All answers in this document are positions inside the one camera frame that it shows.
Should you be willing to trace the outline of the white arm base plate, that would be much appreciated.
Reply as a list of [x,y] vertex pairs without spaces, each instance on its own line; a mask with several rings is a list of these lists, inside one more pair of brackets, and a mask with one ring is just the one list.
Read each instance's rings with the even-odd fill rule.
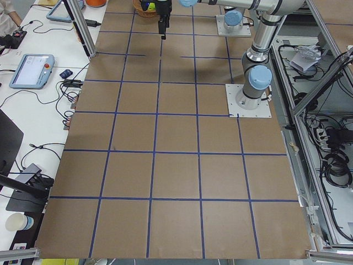
[[264,92],[260,99],[249,99],[243,94],[243,84],[226,84],[229,117],[271,118],[269,101]]

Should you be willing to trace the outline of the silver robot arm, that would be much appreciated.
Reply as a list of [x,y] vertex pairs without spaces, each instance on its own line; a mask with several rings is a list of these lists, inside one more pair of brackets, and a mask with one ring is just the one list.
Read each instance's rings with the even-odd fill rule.
[[[155,10],[159,15],[158,26],[161,31],[169,28],[170,15],[172,12],[172,1],[140,1],[141,8],[146,11],[150,4],[154,4]],[[237,26],[243,22],[243,12],[237,10],[236,6],[224,5],[224,22],[227,26]]]

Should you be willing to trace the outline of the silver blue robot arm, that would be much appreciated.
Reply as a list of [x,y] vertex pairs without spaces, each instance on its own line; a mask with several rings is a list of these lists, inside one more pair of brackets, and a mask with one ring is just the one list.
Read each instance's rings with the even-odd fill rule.
[[272,80],[271,71],[264,62],[268,59],[268,50],[283,18],[299,9],[304,1],[180,1],[184,7],[192,7],[197,3],[211,6],[231,6],[248,10],[262,10],[260,23],[251,47],[242,58],[245,84],[236,96],[237,104],[246,110],[254,110],[261,101],[261,96]]

